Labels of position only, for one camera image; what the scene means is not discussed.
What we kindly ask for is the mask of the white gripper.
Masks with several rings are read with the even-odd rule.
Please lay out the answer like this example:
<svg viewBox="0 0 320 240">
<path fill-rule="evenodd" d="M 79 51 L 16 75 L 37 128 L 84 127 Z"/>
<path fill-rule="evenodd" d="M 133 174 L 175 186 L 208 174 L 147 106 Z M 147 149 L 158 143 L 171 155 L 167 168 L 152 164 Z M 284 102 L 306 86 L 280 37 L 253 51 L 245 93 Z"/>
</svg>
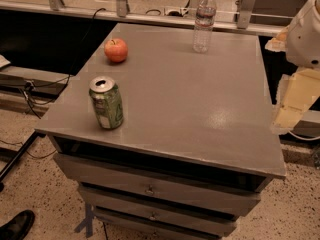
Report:
<svg viewBox="0 0 320 240">
<path fill-rule="evenodd" d="M 276 92 L 271 130 L 289 133 L 320 97 L 320 0 L 308 0 L 292 19 L 270 39 L 265 49 L 285 52 L 299 66 L 291 76 L 283 74 Z"/>
</svg>

